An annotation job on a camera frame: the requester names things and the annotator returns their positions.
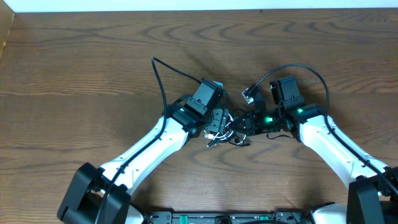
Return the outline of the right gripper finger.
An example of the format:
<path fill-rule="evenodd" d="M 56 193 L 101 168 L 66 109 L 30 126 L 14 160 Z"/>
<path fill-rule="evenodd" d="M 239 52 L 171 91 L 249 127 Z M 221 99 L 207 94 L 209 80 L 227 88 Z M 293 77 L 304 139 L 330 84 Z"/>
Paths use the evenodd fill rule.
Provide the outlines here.
<path fill-rule="evenodd" d="M 232 126 L 232 130 L 244 134 L 246 136 L 254 136 L 254 128 L 252 126 L 240 126 L 240 125 L 234 125 Z"/>
<path fill-rule="evenodd" d="M 253 121 L 252 121 L 252 113 L 250 111 L 247 111 L 243 114 L 241 114 L 239 117 L 237 117 L 232 123 L 232 126 L 252 126 Z"/>

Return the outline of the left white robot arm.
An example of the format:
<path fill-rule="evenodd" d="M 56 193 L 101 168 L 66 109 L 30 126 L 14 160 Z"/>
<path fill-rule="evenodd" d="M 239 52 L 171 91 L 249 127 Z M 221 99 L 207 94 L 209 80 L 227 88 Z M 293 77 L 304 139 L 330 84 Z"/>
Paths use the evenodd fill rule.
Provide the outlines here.
<path fill-rule="evenodd" d="M 63 223 L 143 223 L 144 215 L 131 204 L 132 194 L 164 159 L 200 135 L 225 94 L 222 83 L 203 80 L 194 95 L 168 105 L 156 125 L 126 152 L 100 167 L 83 164 L 57 218 Z"/>

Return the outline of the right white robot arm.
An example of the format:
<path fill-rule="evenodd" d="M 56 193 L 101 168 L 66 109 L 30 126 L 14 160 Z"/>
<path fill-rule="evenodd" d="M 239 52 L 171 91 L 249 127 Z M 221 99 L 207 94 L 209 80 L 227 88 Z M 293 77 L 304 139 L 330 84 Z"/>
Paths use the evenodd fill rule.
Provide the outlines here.
<path fill-rule="evenodd" d="M 397 223 L 397 168 L 361 149 L 318 104 L 306 104 L 294 77 L 274 80 L 270 89 L 277 105 L 268 110 L 258 86 L 243 91 L 255 109 L 233 121 L 231 128 L 247 136 L 289 132 L 315 151 L 348 189 L 345 206 L 326 203 L 308 211 L 303 223 Z"/>

